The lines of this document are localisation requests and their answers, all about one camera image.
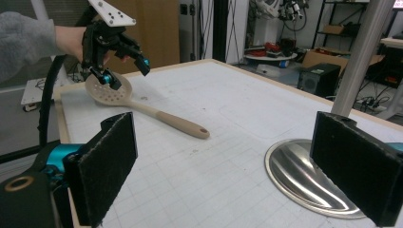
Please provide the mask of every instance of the beige spatula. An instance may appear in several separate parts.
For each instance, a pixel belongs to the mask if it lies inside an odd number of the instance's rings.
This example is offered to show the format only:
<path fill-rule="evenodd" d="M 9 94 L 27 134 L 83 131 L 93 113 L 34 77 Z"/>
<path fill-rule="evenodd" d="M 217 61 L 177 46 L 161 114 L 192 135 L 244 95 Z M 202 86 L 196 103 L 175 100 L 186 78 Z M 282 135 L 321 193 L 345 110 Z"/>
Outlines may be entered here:
<path fill-rule="evenodd" d="M 191 136 L 206 139 L 210 133 L 202 126 L 189 122 L 180 117 L 165 113 L 154 107 L 136 103 L 131 99 L 132 87 L 130 82 L 122 75 L 115 73 L 121 81 L 122 86 L 114 90 L 109 85 L 101 85 L 95 76 L 91 75 L 86 79 L 86 92 L 97 102 L 104 105 L 129 106 L 145 115 L 153 117 L 165 124 L 181 130 Z"/>

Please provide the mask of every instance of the gray sleeve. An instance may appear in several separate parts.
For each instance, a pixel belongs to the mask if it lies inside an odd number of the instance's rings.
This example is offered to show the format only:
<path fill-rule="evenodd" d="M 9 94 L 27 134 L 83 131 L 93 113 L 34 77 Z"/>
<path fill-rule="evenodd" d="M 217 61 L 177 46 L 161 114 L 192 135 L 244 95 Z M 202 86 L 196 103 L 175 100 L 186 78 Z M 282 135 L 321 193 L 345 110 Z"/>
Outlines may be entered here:
<path fill-rule="evenodd" d="M 0 14 L 0 82 L 25 65 L 60 54 L 52 20 L 38 21 L 17 12 Z"/>

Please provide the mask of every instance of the grid pattern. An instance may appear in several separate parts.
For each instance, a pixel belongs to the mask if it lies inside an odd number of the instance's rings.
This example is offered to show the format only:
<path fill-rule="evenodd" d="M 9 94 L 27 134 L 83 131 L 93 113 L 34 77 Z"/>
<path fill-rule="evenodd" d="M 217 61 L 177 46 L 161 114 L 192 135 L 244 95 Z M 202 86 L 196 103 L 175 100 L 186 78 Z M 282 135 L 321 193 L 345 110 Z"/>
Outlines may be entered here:
<path fill-rule="evenodd" d="M 133 99 L 210 131 L 199 140 L 134 111 L 139 158 L 104 227 L 375 227 L 368 219 L 327 218 L 282 195 L 264 156 L 286 139 L 311 139 L 324 103 L 245 77 L 215 63 L 129 78 Z M 95 104 L 84 88 L 62 94 L 72 143 L 86 143 L 99 122 L 131 111 Z M 369 133 L 399 142 L 403 133 L 352 116 Z"/>

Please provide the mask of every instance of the spatula handle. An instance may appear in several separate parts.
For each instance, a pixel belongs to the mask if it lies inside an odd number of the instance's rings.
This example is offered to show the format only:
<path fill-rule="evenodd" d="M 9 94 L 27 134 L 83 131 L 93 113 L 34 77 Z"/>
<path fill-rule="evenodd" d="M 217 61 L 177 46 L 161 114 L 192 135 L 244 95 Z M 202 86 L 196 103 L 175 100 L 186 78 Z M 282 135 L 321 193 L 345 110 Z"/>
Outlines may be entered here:
<path fill-rule="evenodd" d="M 196 138 L 207 139 L 210 136 L 210 132 L 208 132 L 204 127 L 166 112 L 157 112 L 156 118 L 157 120 Z"/>
<path fill-rule="evenodd" d="M 193 137 L 207 139 L 210 136 L 210 132 L 208 132 L 208 130 L 204 127 L 180 117 L 160 111 L 154 107 L 134 102 L 130 102 L 129 106 Z"/>

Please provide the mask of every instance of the spatula head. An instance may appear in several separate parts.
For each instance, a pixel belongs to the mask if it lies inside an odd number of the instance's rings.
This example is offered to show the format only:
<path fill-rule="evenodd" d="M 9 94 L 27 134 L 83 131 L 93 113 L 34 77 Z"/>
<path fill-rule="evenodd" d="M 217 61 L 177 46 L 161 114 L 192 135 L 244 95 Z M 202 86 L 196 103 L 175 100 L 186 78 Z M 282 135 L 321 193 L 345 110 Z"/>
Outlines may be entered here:
<path fill-rule="evenodd" d="M 86 92 L 97 102 L 104 105 L 124 105 L 131 99 L 132 87 L 130 82 L 122 75 L 116 74 L 122 86 L 115 90 L 109 84 L 102 85 L 98 79 L 91 75 L 86 79 Z"/>

